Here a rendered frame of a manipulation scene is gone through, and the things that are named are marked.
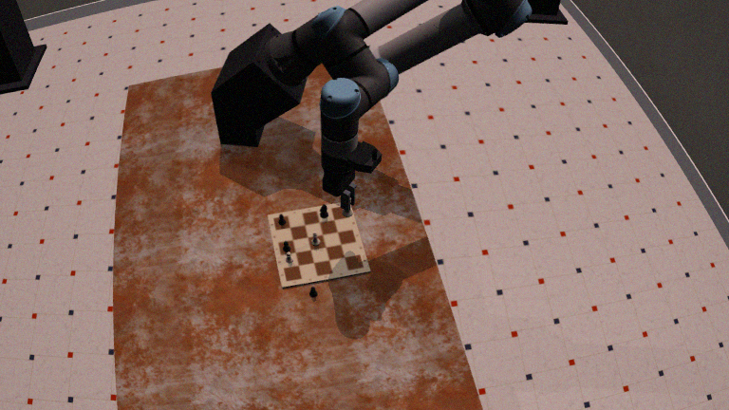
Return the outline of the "brown and cream chessboard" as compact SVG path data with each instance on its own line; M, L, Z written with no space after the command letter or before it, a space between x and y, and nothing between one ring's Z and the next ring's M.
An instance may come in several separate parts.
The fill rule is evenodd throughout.
M371 272L354 214L343 216L339 202L328 204L328 217L322 218L321 207L268 214L282 289ZM280 214L285 225L278 223ZM311 244L315 232L318 246ZM285 241L291 263L283 251Z

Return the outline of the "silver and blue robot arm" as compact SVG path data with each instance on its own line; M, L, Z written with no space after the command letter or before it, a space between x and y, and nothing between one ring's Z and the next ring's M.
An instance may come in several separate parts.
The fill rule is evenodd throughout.
M382 46L366 45L369 35L426 1L362 0L349 9L332 7L269 39L266 63L288 86L324 65L333 80L321 91L321 132L344 142L357 135L359 118L397 86L399 74L478 34L504 37L532 15L528 0L462 0Z

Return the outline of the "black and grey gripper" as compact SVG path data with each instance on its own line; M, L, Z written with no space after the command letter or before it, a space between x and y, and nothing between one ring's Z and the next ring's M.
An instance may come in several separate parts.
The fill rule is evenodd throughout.
M349 211L350 204L355 204L355 170L371 174L382 161L382 153L365 141L358 142L358 133L349 142L334 142L321 132L321 142L323 190L341 196L341 208Z

